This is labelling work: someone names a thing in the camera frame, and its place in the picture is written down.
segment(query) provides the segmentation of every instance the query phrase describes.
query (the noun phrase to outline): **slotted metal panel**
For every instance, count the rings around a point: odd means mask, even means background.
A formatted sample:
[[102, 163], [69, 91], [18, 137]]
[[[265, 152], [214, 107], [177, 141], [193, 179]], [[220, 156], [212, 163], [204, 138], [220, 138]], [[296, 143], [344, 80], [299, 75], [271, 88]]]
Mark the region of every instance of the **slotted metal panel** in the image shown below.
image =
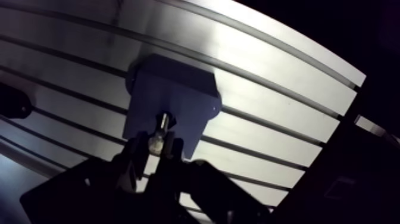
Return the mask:
[[[0, 118], [0, 141], [60, 172], [122, 150], [131, 63], [157, 53], [213, 72], [223, 109], [193, 159], [210, 161], [271, 210], [365, 79], [318, 43], [228, 0], [1, 0], [0, 49], [0, 82], [35, 106], [24, 120]], [[146, 175], [157, 163], [150, 156]], [[188, 195], [181, 203], [207, 219]]]

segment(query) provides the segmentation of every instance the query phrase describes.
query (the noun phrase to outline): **reflective metal surface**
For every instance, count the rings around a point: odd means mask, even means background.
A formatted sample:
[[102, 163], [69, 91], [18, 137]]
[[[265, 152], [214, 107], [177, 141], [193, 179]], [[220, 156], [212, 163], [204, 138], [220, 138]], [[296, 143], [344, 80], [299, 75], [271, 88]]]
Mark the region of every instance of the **reflective metal surface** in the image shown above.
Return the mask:
[[[365, 79], [318, 43], [228, 0], [1, 0], [0, 49], [0, 82], [36, 107], [25, 120], [0, 120], [0, 135], [66, 167], [122, 150], [132, 63], [157, 53], [213, 72], [223, 111], [192, 159], [210, 161], [269, 206], [323, 150]], [[150, 156], [145, 173], [157, 163]], [[197, 208], [187, 195], [181, 203]]]
[[199, 7], [204, 7], [215, 13], [222, 14], [232, 18], [239, 23], [257, 29], [266, 35], [269, 35], [278, 41], [292, 46], [294, 49], [320, 61], [324, 65], [333, 69], [338, 75], [341, 75], [357, 86], [361, 86], [365, 80], [365, 75], [350, 65], [347, 61], [341, 59], [336, 54], [330, 52], [312, 39], [302, 35], [296, 30], [285, 26], [282, 23], [259, 13], [251, 8], [241, 5], [235, 1], [213, 1], [213, 0], [183, 0]]

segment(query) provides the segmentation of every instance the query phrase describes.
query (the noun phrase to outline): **dark background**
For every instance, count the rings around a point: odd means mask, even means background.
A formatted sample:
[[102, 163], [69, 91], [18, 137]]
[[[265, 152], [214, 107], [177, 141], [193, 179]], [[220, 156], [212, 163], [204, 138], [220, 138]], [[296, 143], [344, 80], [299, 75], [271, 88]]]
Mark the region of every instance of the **dark background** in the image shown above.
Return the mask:
[[277, 223], [399, 223], [399, 145], [353, 122], [360, 114], [400, 136], [400, 0], [239, 2], [294, 28], [367, 75], [329, 142], [275, 209]]

